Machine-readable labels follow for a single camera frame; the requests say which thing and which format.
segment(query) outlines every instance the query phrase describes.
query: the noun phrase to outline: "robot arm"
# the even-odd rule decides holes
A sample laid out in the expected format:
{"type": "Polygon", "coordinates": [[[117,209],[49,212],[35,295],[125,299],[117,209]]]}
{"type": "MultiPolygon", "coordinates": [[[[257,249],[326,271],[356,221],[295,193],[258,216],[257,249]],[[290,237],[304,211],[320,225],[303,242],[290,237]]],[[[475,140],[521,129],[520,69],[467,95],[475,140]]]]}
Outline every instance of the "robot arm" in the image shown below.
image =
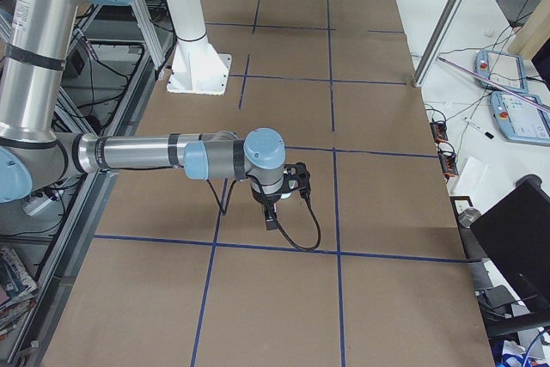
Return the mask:
{"type": "MultiPolygon", "coordinates": [[[[74,174],[100,169],[184,168],[190,179],[251,180],[268,229],[280,229],[275,204],[299,191],[309,201],[305,165],[285,165],[284,141],[258,129],[240,140],[230,132],[164,137],[56,134],[51,128],[76,8],[88,0],[17,0],[0,82],[0,202],[27,196],[74,174]]],[[[128,0],[100,0],[124,3],[128,0]]],[[[170,78],[174,91],[219,95],[229,65],[208,43],[199,0],[168,0],[178,47],[170,78]]]]}

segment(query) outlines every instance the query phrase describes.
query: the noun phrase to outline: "white table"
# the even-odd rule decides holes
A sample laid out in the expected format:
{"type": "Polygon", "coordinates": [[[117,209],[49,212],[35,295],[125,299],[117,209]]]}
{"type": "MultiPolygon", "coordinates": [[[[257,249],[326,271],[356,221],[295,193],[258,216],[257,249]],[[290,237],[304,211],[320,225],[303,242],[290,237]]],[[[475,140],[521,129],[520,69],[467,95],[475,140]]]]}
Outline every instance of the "white table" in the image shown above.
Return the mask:
{"type": "MultiPolygon", "coordinates": [[[[415,66],[419,63],[419,55],[424,52],[446,2],[447,0],[397,0],[415,66]]],[[[466,0],[455,17],[441,52],[492,47],[507,27],[508,22],[494,0],[466,0]]],[[[511,30],[508,28],[500,39],[506,39],[509,34],[511,30]]],[[[511,39],[495,49],[500,50],[504,45],[504,52],[507,52],[510,41],[511,39]]],[[[452,52],[445,57],[472,68],[474,56],[475,50],[469,50],[452,52]]],[[[537,75],[530,62],[526,62],[526,69],[528,76],[537,75]]],[[[543,83],[529,82],[529,92],[540,96],[547,105],[550,104],[550,92],[543,83]]],[[[426,103],[450,117],[477,101],[483,94],[483,88],[470,76],[437,61],[422,85],[422,93],[426,103]]],[[[469,195],[475,207],[483,213],[511,192],[514,183],[526,174],[539,175],[542,178],[542,188],[550,193],[550,147],[506,141],[498,130],[487,98],[480,103],[474,115],[473,111],[474,107],[471,107],[449,121],[449,141],[458,150],[461,134],[466,128],[466,123],[462,120],[464,116],[474,119],[482,128],[492,132],[495,138],[489,139],[472,127],[466,129],[459,151],[459,172],[470,156],[486,164],[488,169],[478,186],[470,193],[462,195],[469,195]]]]}

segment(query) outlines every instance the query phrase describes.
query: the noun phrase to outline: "black monitor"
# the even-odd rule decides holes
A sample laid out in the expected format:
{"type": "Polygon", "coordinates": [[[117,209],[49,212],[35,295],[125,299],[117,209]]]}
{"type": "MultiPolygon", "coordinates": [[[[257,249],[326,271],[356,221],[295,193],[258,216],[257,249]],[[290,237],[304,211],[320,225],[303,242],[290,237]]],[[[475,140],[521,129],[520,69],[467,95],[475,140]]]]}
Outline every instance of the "black monitor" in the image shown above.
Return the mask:
{"type": "Polygon", "coordinates": [[[472,231],[532,311],[550,308],[550,197],[525,180],[472,224],[472,231]]]}

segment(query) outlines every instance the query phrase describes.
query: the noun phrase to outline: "blue control device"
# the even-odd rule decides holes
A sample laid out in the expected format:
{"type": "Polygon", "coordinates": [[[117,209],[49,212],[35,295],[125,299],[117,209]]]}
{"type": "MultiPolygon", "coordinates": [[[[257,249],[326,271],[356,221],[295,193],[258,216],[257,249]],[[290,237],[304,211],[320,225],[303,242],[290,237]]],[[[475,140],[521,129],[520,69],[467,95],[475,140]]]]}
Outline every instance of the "blue control device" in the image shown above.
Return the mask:
{"type": "MultiPolygon", "coordinates": [[[[505,86],[512,92],[529,93],[523,58],[519,55],[482,49],[475,56],[475,73],[505,86]]],[[[484,87],[494,89],[488,83],[480,83],[484,87]]]]}
{"type": "MultiPolygon", "coordinates": [[[[537,95],[526,98],[542,103],[537,95]]],[[[536,107],[505,92],[491,94],[492,111],[498,129],[511,142],[550,146],[550,117],[536,107]]]]}

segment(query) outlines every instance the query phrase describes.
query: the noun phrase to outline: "white pole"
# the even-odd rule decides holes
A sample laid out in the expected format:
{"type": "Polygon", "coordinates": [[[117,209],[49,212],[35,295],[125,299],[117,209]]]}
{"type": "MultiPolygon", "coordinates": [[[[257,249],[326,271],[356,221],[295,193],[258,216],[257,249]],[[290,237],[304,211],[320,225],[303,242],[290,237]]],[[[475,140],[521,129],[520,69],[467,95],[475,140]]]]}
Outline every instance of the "white pole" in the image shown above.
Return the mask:
{"type": "Polygon", "coordinates": [[[206,36],[200,0],[167,0],[178,45],[168,91],[222,95],[227,85],[230,55],[218,55],[206,36]]]}

